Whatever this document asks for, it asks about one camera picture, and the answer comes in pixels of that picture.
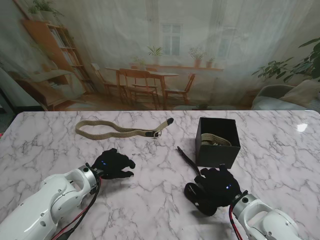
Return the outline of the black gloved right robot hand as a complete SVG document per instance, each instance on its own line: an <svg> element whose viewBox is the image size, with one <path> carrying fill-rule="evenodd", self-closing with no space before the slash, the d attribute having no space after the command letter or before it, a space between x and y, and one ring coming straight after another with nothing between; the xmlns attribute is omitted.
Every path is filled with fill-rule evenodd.
<svg viewBox="0 0 320 240"><path fill-rule="evenodd" d="M234 207L248 193L241 191L238 181L224 164L218 169L201 169L194 181L201 189L196 206L207 216L213 216L219 207Z"/></svg>

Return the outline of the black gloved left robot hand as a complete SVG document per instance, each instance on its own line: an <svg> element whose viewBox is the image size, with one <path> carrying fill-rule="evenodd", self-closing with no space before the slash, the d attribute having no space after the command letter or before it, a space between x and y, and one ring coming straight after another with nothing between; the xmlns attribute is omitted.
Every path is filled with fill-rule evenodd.
<svg viewBox="0 0 320 240"><path fill-rule="evenodd" d="M124 168L134 169L136 164L126 155L120 154L117 149L105 150L91 166L104 180L123 179L134 176L132 171L123 171Z"/></svg>

